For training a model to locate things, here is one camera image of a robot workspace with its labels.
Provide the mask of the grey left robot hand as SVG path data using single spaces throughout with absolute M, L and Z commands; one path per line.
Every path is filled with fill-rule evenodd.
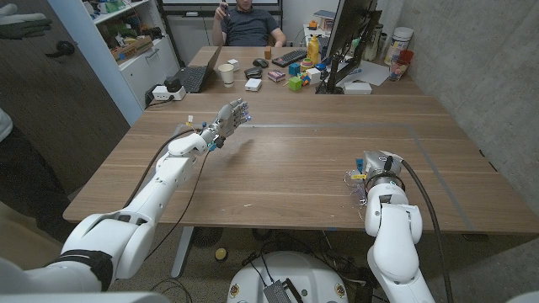
M 242 98 L 224 105 L 216 118 L 201 131 L 200 135 L 207 143 L 210 151 L 222 148 L 227 137 L 243 123 L 249 122 L 248 103 Z

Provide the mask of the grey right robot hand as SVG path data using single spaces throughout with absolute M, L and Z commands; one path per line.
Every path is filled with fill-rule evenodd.
M 389 151 L 364 151 L 363 157 L 356 159 L 356 168 L 359 173 L 365 174 L 368 189 L 381 183 L 402 187 L 402 160 L 399 155 Z

